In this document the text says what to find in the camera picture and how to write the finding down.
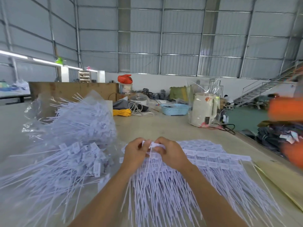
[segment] blue plastic basket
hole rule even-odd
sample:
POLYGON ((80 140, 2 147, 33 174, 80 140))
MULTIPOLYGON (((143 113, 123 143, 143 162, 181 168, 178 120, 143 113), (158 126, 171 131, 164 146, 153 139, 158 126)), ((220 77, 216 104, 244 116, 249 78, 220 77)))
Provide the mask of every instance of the blue plastic basket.
POLYGON ((161 109, 163 114, 168 116, 179 116, 179 115, 186 115, 189 110, 189 106, 185 104, 175 103, 174 107, 166 107, 172 106, 171 104, 161 104, 161 109))

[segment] metal staircase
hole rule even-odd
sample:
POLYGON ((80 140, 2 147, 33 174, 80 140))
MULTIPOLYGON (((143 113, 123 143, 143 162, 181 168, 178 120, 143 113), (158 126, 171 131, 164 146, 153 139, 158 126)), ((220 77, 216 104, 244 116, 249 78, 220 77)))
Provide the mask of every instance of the metal staircase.
POLYGON ((296 76, 303 73, 303 62, 296 62, 296 64, 284 72, 281 73, 280 76, 271 79, 270 81, 264 83, 260 82, 260 80, 256 80, 254 83, 243 88, 242 96, 234 100, 234 104, 236 107, 239 107, 245 103, 250 102, 252 99, 258 97, 264 91, 267 91, 278 84, 282 84, 285 81, 291 81, 296 76))

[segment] yellow rope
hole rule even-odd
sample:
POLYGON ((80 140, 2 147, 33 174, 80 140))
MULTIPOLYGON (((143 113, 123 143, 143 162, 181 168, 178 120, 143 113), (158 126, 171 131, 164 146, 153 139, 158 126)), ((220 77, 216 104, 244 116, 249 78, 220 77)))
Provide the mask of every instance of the yellow rope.
POLYGON ((130 109, 113 110, 113 116, 131 116, 130 109))

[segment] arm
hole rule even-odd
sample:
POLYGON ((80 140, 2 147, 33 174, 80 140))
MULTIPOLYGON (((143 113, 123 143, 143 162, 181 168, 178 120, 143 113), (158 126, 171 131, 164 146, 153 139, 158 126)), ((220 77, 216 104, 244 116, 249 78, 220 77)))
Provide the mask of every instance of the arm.
POLYGON ((118 208, 125 186, 133 173, 142 165, 151 144, 151 141, 148 140, 142 145, 143 140, 143 138, 137 138, 126 146, 124 160, 119 171, 68 227, 109 226, 118 208))
POLYGON ((219 195, 215 188, 206 180, 186 157, 180 145, 164 137, 158 138, 156 143, 163 144, 165 149, 156 147, 162 160, 171 168, 179 171, 193 191, 206 225, 209 227, 247 227, 226 199, 219 195))

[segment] corrugated metal wall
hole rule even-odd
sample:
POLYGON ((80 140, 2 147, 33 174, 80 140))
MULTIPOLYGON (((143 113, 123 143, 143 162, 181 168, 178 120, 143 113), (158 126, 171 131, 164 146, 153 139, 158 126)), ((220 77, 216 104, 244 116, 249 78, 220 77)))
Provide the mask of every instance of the corrugated metal wall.
MULTIPOLYGON (((58 55, 70 66, 78 66, 73 0, 4 0, 14 52, 54 61, 53 39, 58 55)), ((0 20, 0 49, 8 50, 3 12, 0 20)), ((0 80, 14 81, 12 61, 0 56, 0 80)), ((20 79, 54 81, 54 67, 16 61, 20 79)))
POLYGON ((303 58, 300 0, 78 4, 83 64, 107 72, 269 79, 303 58))

